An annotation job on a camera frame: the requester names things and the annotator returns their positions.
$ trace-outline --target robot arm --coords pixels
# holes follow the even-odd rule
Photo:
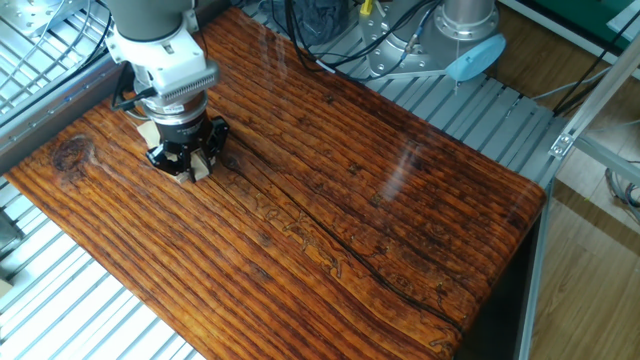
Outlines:
[[[186,172],[195,181],[192,161],[211,163],[226,138],[228,125],[206,114],[206,90],[218,82],[218,65],[191,33],[198,31],[192,0],[107,0],[115,21],[107,39],[116,63],[125,62],[114,95],[114,110],[140,106],[154,121],[160,144],[147,152],[151,163],[171,175]],[[134,90],[125,100],[122,92]]]

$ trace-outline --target metal bracket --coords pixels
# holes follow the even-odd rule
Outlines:
[[[389,6],[384,7],[388,13]],[[360,14],[359,26],[362,30],[362,39],[365,45],[370,45],[376,39],[387,33],[390,26],[385,14],[374,9],[370,15]],[[394,34],[389,34],[371,54],[367,56],[372,75],[384,74],[395,66],[404,53],[407,42],[399,39]],[[420,44],[415,44],[413,51],[387,78],[415,77],[442,75],[444,70],[426,53]]]
[[[567,156],[575,141],[576,139],[573,136],[562,133],[560,134],[560,136],[558,136],[558,139],[556,139],[556,141],[551,146],[549,154],[556,157],[557,159],[562,159]]]

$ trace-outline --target wood grain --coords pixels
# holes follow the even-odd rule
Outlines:
[[[231,125],[176,184],[106,103],[7,178],[209,358],[450,359],[544,191],[230,10]]]

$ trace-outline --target metal slotted table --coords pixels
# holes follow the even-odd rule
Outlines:
[[[257,5],[245,7],[244,11],[256,21],[272,27],[267,18],[257,12]],[[364,43],[357,19],[358,12],[354,9],[347,31],[330,44],[313,50],[348,54],[362,48]],[[114,69],[109,57],[104,56],[87,76],[93,74],[104,78],[95,87],[110,90],[111,77],[100,74],[108,74]],[[364,60],[345,64],[341,70],[354,77],[369,74]],[[67,85],[67,90],[76,91],[77,95],[77,89],[82,89],[86,81],[86,77],[76,80]],[[554,119],[551,111],[495,79],[479,76],[456,87],[455,82],[446,76],[383,78],[369,82],[367,86],[545,188],[548,188],[560,165],[560,160],[551,157],[548,150],[564,122]],[[104,96],[107,91],[103,90],[101,94]],[[65,94],[57,94],[51,106],[66,104],[73,107],[73,103],[65,102],[68,98]],[[9,112],[19,106],[15,105]],[[13,146],[22,145],[15,141]],[[0,206],[5,218],[22,235],[6,244],[1,253],[0,275],[14,285],[7,295],[0,298],[1,355],[10,359],[103,358],[107,355],[109,358],[130,359],[201,358],[5,180],[0,182]],[[540,236],[535,239],[537,241],[531,250],[528,290],[523,295],[528,296],[529,301],[525,302],[524,326],[519,330],[522,341],[517,351],[524,355],[521,359],[528,357],[546,234],[546,213],[543,213],[539,226]]]

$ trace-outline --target wood knot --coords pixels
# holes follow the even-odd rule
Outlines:
[[[362,166],[356,163],[351,164],[351,166],[349,166],[349,169],[347,169],[347,171],[349,171],[351,175],[357,174],[360,170],[362,170]]]
[[[77,136],[60,144],[53,153],[53,166],[62,172],[77,170],[93,151],[93,143],[84,136]]]
[[[373,207],[377,208],[378,206],[380,206],[380,203],[382,202],[382,195],[376,193],[371,197],[371,199],[369,199],[369,202],[371,203],[371,205],[373,205]]]
[[[225,162],[225,166],[231,170],[237,170],[238,169],[238,160],[236,158],[234,158],[233,156],[229,156],[226,159],[227,161]]]

